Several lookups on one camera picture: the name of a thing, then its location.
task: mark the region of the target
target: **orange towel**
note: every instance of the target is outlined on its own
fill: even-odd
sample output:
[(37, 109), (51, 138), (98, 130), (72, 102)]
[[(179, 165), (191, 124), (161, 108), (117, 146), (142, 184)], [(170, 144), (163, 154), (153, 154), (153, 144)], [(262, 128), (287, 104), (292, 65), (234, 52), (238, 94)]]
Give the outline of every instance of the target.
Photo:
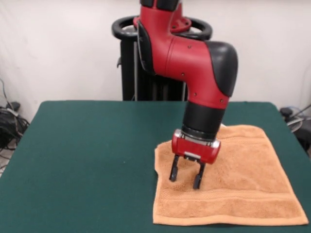
[(257, 226), (304, 225), (309, 221), (264, 131), (247, 125), (221, 127), (222, 148), (207, 165), (199, 190), (193, 181), (199, 164), (180, 158), (175, 182), (171, 141), (155, 150), (158, 181), (154, 224)]

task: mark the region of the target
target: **black cable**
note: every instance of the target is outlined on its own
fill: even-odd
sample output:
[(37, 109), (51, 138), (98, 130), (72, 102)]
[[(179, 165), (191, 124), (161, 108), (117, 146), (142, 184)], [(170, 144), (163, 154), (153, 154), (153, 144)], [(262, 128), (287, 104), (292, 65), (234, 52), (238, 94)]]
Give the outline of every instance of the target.
[(3, 158), (3, 159), (7, 159), (7, 160), (10, 160), (10, 158), (8, 158), (8, 157), (5, 157), (5, 156), (3, 156), (3, 155), (1, 155), (1, 154), (0, 154), (0, 157), (1, 157), (1, 158)]
[(4, 81), (0, 78), (0, 82), (2, 83), (2, 91), (4, 94), (4, 97), (7, 99), (6, 94), (5, 94), (5, 89), (4, 89)]
[(303, 113), (304, 111), (308, 110), (309, 108), (311, 108), (311, 103), (305, 107), (304, 109), (302, 109), (300, 112), (296, 113), (295, 115), (291, 116), (291, 118), (296, 117), (297, 115)]
[(5, 168), (6, 166), (8, 166), (7, 164), (6, 165), (3, 165), (3, 166), (0, 166), (0, 170), (2, 170), (3, 168)]
[(15, 150), (23, 134), (26, 132), (29, 122), (14, 111), (11, 103), (8, 101), (5, 93), (4, 81), (2, 83), (3, 95), (11, 108), (0, 107), (0, 152), (1, 150)]

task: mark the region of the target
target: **black metal stand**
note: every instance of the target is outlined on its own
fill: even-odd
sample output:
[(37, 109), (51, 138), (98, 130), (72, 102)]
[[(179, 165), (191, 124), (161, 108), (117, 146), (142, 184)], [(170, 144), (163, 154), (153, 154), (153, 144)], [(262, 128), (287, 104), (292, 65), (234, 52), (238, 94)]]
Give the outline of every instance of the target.
[[(132, 17), (116, 20), (112, 25), (113, 35), (121, 40), (122, 97), (128, 101), (186, 101), (188, 90), (186, 84), (162, 76), (152, 76), (141, 66), (137, 48), (137, 31), (133, 26)], [(178, 34), (197, 40), (209, 40), (212, 28), (209, 24), (198, 19), (189, 18), (192, 27), (201, 30)]]

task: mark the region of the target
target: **green felt tablecloth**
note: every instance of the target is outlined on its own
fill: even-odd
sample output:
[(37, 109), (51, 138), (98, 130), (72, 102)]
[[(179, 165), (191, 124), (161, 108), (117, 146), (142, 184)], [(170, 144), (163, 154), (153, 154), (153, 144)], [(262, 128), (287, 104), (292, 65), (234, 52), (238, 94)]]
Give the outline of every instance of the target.
[[(44, 102), (0, 178), (0, 231), (311, 233), (310, 225), (154, 225), (154, 149), (180, 128), (184, 106), (183, 102)], [(311, 163), (276, 107), (233, 102), (224, 124), (251, 124), (266, 131), (311, 220)]]

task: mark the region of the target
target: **cable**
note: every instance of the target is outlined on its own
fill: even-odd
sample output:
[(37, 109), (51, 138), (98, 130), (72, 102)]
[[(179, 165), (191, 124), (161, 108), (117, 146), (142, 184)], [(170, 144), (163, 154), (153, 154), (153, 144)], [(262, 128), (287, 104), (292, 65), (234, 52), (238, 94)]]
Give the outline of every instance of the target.
[(3, 165), (3, 166), (0, 166), (0, 170), (4, 169), (6, 166), (8, 166), (8, 165), (6, 164), (6, 165)]
[(297, 107), (295, 107), (295, 106), (287, 106), (287, 107), (285, 107), (285, 108), (291, 108), (291, 109), (295, 109), (295, 110), (297, 110), (298, 112), (301, 112), (301, 109), (300, 108), (297, 108)]
[(30, 125), (29, 122), (14, 111), (12, 104), (8, 101), (5, 93), (4, 81), (2, 83), (2, 91), (8, 105), (0, 107), (0, 152), (1, 150), (15, 150), (19, 141), (23, 137), (25, 131)]
[(305, 120), (311, 120), (311, 117), (299, 118), (299, 119), (296, 119), (296, 120), (292, 120), (292, 121), (287, 123), (287, 126), (291, 126), (291, 125), (293, 125), (295, 123), (299, 123), (299, 122), (302, 122), (302, 121), (305, 121)]
[(305, 107), (304, 109), (302, 109), (300, 112), (296, 113), (295, 115), (293, 115), (291, 118), (303, 113), (304, 111), (308, 110), (309, 108), (311, 108), (311, 104), (309, 104), (307, 107)]
[(8, 158), (8, 157), (5, 157), (5, 156), (3, 156), (3, 155), (1, 155), (1, 154), (0, 154), (0, 157), (1, 157), (1, 158), (3, 158), (3, 159), (7, 159), (7, 160), (10, 160), (10, 158)]
[(294, 132), (296, 132), (297, 130), (299, 130), (299, 129), (301, 128), (302, 124), (303, 124), (303, 121), (299, 122), (299, 125), (298, 125), (298, 126), (296, 126), (295, 128), (291, 129), (292, 133), (294, 133)]

